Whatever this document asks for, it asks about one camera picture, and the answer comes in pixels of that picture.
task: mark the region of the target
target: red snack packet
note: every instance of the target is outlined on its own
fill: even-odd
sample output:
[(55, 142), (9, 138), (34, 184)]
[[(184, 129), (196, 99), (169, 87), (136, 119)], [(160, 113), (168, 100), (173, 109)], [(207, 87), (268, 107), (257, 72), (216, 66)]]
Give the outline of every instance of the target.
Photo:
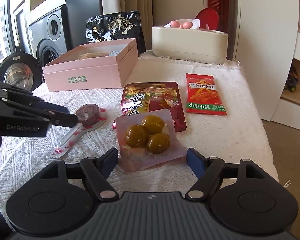
[(188, 87), (188, 103), (186, 111), (196, 114), (225, 115), (213, 76), (186, 74)]
[(128, 84), (123, 89), (121, 109), (124, 116), (169, 109), (176, 132), (186, 130), (179, 88), (176, 82)]

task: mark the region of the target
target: washing machine door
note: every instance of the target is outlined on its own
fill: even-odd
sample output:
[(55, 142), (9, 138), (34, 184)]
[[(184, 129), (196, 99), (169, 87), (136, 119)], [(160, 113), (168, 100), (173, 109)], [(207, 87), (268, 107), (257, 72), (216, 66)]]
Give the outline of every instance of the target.
[(42, 40), (37, 49), (37, 59), (41, 66), (47, 65), (61, 54), (62, 53), (58, 46), (48, 39)]
[(33, 91), (42, 84), (42, 68), (33, 56), (18, 51), (0, 64), (0, 81)]

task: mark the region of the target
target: wooden shelf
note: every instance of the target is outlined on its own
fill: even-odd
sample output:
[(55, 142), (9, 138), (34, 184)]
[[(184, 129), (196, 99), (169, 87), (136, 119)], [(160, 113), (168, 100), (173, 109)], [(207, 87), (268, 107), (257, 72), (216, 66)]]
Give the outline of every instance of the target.
[(282, 91), (281, 98), (300, 106), (300, 61), (294, 58), (292, 61), (292, 65), (296, 68), (298, 72), (299, 82), (294, 93), (285, 89)]

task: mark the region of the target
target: floor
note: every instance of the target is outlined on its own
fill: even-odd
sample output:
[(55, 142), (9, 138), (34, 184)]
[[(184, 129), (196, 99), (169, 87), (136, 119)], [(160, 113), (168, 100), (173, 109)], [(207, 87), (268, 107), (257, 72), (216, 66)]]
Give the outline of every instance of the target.
[(291, 232), (300, 239), (300, 130), (276, 122), (263, 121), (269, 144), (277, 168), (279, 181), (284, 185), (290, 180), (287, 188), (299, 204), (298, 217)]

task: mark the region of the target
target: toy vehicle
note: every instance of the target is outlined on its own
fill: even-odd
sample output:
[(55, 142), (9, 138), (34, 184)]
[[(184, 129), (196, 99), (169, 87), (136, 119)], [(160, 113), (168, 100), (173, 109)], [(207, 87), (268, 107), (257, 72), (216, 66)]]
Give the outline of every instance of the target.
[(298, 80), (299, 76), (297, 70), (294, 66), (291, 66), (284, 89), (289, 89), (291, 92), (296, 91)]

